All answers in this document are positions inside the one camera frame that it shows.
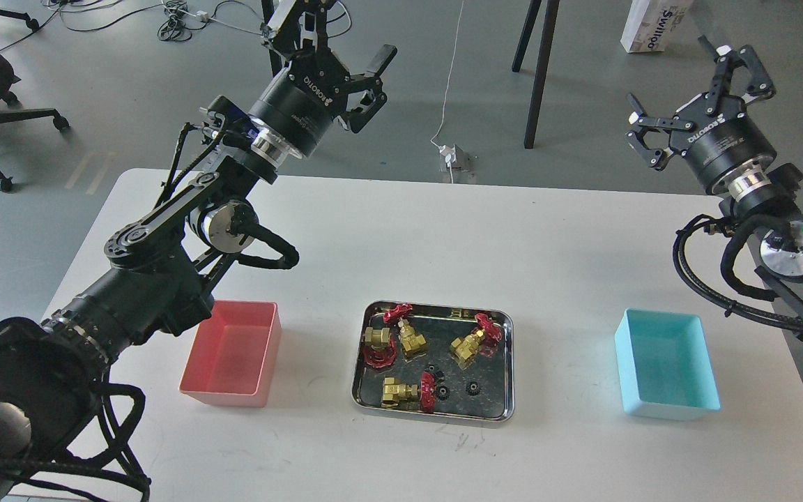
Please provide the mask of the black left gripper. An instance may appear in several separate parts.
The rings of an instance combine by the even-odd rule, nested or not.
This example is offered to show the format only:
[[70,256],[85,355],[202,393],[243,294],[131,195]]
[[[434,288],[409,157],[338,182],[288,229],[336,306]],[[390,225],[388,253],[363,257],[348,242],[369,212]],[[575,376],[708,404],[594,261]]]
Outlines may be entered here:
[[[326,22],[335,4],[280,1],[262,25],[263,44],[286,66],[268,84],[250,114],[256,123],[287,140],[299,157],[314,152],[335,118],[345,130],[359,133],[388,101],[382,74],[397,47],[383,45],[364,73],[350,76],[328,46]],[[359,105],[346,110],[347,96],[360,93]]]

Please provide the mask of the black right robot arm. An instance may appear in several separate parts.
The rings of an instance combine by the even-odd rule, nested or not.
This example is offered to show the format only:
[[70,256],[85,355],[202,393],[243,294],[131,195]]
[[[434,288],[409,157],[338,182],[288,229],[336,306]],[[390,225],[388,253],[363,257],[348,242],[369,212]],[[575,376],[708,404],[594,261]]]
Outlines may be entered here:
[[[683,282],[726,314],[789,330],[803,343],[803,299],[791,289],[803,283],[803,213],[795,204],[803,175],[792,163],[772,168],[777,152],[748,115],[753,102],[774,96],[774,83],[753,47],[700,42],[716,61],[710,88],[670,118],[650,116],[628,96],[634,111],[627,141],[657,171],[673,156],[685,159],[705,193],[721,197],[720,218],[700,215],[678,232],[673,264]],[[793,316],[742,304],[702,282],[685,254],[696,231],[728,239],[719,270],[732,290],[743,298],[781,299]]]

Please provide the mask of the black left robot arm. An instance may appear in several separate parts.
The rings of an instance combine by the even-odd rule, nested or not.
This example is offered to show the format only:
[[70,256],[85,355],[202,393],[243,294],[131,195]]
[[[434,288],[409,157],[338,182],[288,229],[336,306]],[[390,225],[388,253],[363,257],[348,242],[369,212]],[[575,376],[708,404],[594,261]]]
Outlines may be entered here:
[[180,335],[213,314],[233,264],[287,270],[296,248],[263,226],[247,200],[293,156],[310,156],[339,121],[360,132],[388,101],[384,45],[354,75],[328,45],[331,1],[281,1],[262,25],[281,70],[248,111],[219,96],[197,126],[205,149],[172,166],[153,209],[105,243],[109,270],[44,321],[0,321],[0,500],[16,484],[66,492],[38,473],[123,484],[150,498],[130,447],[146,406],[140,388],[111,382],[121,353],[154,333]]

